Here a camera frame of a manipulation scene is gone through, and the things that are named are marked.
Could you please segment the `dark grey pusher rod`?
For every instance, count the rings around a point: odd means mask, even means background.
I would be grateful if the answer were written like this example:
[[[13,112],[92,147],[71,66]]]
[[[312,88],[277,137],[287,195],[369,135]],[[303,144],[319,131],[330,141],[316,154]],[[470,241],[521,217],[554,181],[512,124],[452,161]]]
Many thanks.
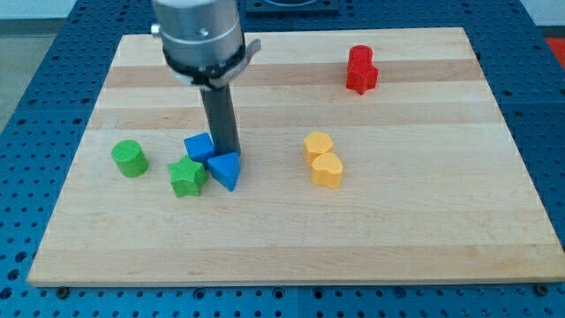
[[[217,155],[241,153],[230,86],[200,90],[208,128]]]

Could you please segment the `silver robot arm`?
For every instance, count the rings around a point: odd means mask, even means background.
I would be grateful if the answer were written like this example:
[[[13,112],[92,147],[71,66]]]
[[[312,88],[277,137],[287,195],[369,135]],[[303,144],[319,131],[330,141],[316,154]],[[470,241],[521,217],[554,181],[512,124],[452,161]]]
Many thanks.
[[[245,41],[234,0],[153,0],[165,61],[177,78],[197,87],[215,152],[240,153],[230,83],[261,50]]]

